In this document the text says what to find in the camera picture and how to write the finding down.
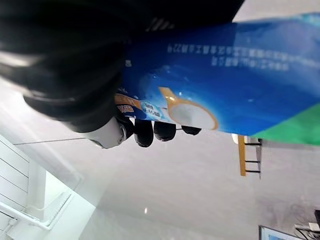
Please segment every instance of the white ceiling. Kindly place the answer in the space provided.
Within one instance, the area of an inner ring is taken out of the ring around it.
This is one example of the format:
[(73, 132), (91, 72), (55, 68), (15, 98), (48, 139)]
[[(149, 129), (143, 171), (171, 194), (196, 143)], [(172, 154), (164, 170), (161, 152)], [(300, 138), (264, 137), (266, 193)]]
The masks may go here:
[[(318, 0), (248, 0), (236, 20), (320, 11)], [(240, 177), (229, 134), (178, 131), (150, 148), (131, 138), (100, 149), (62, 124), (28, 108), (0, 82), (0, 134), (102, 209), (148, 218), (226, 240), (255, 240), (258, 225), (291, 231), (301, 215), (320, 208), (320, 149), (268, 143), (262, 179)], [(32, 142), (53, 141), (46, 143)], [(254, 150), (248, 149), (254, 158)]]

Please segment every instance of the finger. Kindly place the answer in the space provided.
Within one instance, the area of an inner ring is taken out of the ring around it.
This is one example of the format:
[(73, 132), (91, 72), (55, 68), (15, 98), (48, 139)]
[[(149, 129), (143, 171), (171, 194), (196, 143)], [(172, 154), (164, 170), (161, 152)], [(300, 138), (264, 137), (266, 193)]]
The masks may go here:
[(134, 120), (134, 139), (143, 148), (149, 147), (154, 140), (154, 131), (151, 121)]
[(176, 125), (166, 122), (155, 121), (153, 126), (153, 132), (156, 139), (161, 142), (167, 142), (172, 140), (176, 135)]
[(190, 134), (190, 135), (197, 135), (201, 131), (201, 128), (197, 128), (197, 127), (192, 127), (192, 126), (181, 126), (181, 127), (186, 134)]

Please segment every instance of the white cable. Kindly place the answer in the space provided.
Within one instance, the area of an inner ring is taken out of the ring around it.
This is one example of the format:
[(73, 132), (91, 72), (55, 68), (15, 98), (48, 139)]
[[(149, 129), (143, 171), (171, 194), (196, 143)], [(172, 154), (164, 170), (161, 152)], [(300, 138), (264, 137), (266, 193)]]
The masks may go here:
[(11, 218), (11, 219), (9, 220), (8, 226), (6, 226), (5, 229), (3, 230), (3, 232), (0, 233), (0, 239), (1, 239), (5, 234), (7, 234), (7, 231), (10, 229), (10, 227), (12, 227), (13, 225), (15, 225), (17, 221), (18, 221), (18, 220), (15, 219), (15, 218)]

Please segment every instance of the white railing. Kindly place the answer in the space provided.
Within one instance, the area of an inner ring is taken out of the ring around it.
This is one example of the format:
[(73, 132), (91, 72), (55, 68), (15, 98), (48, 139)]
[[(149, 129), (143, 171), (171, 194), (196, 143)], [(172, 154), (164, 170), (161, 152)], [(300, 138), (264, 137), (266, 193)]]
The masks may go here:
[(60, 204), (58, 211), (53, 216), (53, 218), (51, 218), (47, 221), (44, 221), (44, 222), (41, 222), (38, 218), (31, 216), (25, 212), (18, 211), (16, 209), (14, 209), (13, 207), (11, 207), (1, 201), (0, 201), (0, 210), (2, 210), (4, 213), (8, 214), (9, 216), (11, 216), (19, 221), (23, 221), (29, 225), (37, 226), (41, 229), (50, 231), (53, 228), (53, 226), (57, 223), (59, 217), (62, 215), (63, 211), (66, 209), (68, 204), (71, 202), (73, 196), (74, 196), (74, 193), (70, 191), (68, 196), (66, 197), (65, 201), (63, 201)]

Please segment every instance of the screen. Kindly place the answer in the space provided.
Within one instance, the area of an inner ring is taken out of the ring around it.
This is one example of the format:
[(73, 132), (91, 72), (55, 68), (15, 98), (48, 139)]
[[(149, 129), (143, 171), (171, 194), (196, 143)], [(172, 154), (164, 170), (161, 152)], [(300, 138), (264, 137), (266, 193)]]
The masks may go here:
[(259, 240), (301, 240), (302, 238), (292, 236), (265, 226), (259, 226)]

